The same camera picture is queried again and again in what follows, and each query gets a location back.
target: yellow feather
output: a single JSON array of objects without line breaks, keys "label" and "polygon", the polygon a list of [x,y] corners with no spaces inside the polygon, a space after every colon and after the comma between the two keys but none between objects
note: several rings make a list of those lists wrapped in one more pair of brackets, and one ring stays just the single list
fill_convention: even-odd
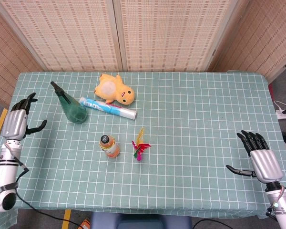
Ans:
[{"label": "yellow feather", "polygon": [[143,136],[144,136],[144,127],[141,128],[138,137],[137,137],[137,146],[139,144],[143,144]]}]

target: woven panel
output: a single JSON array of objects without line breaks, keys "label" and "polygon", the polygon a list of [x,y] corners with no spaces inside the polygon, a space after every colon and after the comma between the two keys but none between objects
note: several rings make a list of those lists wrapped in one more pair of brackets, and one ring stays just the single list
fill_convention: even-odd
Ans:
[{"label": "woven panel", "polygon": [[203,71],[228,5],[228,0],[122,0],[128,70]]},{"label": "woven panel", "polygon": [[3,0],[49,70],[118,70],[105,0]]},{"label": "woven panel", "polygon": [[9,107],[19,73],[40,70],[42,68],[0,16],[0,104]]},{"label": "woven panel", "polygon": [[215,70],[259,72],[269,79],[275,68],[286,64],[285,58],[286,0],[255,0],[250,3],[233,42]]}]

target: black cable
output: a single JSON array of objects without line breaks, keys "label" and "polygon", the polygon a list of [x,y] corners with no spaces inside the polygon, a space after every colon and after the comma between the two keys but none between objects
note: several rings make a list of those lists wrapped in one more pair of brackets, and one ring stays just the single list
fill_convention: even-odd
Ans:
[{"label": "black cable", "polygon": [[198,223],[202,222],[202,221],[212,221],[212,222],[220,223],[220,224],[222,224],[222,225],[224,225],[224,226],[226,226],[226,227],[228,227],[228,228],[230,228],[230,229],[233,229],[233,228],[230,227],[229,225],[226,225],[225,223],[222,223],[222,222],[217,221],[217,220],[215,220],[215,219],[202,219],[202,220],[198,221],[197,223],[195,223],[195,225],[193,226],[192,229],[194,229],[194,228],[196,227],[196,225],[197,225]]},{"label": "black cable", "polygon": [[[25,171],[23,171],[23,172],[19,175],[19,177],[17,178],[16,182],[18,182],[18,180],[19,180],[24,174],[26,174],[28,171],[29,171],[28,169],[25,170]],[[53,219],[58,219],[58,220],[62,220],[62,221],[67,221],[67,222],[69,222],[69,223],[72,223],[72,224],[74,224],[74,225],[76,225],[76,226],[78,226],[78,227],[84,229],[81,225],[79,225],[79,224],[77,224],[77,223],[74,223],[74,222],[72,222],[71,220],[62,219],[62,218],[58,218],[58,217],[55,217],[55,216],[51,216],[51,215],[49,215],[49,214],[47,214],[47,213],[44,213],[44,212],[42,212],[42,211],[37,210],[37,209],[34,208],[31,204],[29,204],[27,201],[25,201],[24,199],[22,199],[22,198],[19,196],[19,194],[18,194],[18,192],[17,192],[17,189],[15,189],[15,190],[16,190],[16,195],[18,196],[18,198],[19,198],[20,200],[22,200],[23,203],[27,204],[27,205],[28,205],[31,209],[33,209],[34,211],[36,211],[36,212],[38,212],[38,213],[40,213],[40,214],[42,214],[42,215],[49,216],[49,217],[51,217],[51,218],[53,218]]]}]

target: robotic hand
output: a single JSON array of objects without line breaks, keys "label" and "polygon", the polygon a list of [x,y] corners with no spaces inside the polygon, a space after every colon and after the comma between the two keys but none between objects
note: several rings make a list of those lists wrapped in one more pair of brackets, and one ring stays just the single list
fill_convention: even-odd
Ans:
[{"label": "robotic hand", "polygon": [[20,161],[20,141],[26,135],[41,131],[47,124],[47,120],[44,120],[39,127],[28,128],[27,119],[31,102],[37,101],[34,99],[35,94],[32,93],[28,98],[16,103],[4,120],[2,136],[7,141],[2,145],[0,153],[0,212],[12,209],[16,203],[18,165],[24,169],[23,174],[29,171]]},{"label": "robotic hand", "polygon": [[254,171],[238,170],[229,165],[226,167],[232,173],[256,177],[260,182],[266,184],[265,192],[271,204],[266,215],[275,219],[281,229],[286,229],[286,188],[279,183],[283,172],[276,156],[260,134],[247,133],[244,130],[242,130],[242,134],[237,133],[237,136],[242,140],[248,156],[251,158]]}]

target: spray bottle nozzle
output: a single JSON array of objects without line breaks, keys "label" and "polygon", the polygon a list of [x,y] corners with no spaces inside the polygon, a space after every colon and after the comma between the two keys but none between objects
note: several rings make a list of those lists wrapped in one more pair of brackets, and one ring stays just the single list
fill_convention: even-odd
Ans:
[{"label": "spray bottle nozzle", "polygon": [[57,96],[62,96],[68,104],[71,104],[71,101],[66,97],[65,91],[61,87],[59,87],[54,81],[51,82],[51,85],[54,87]]}]

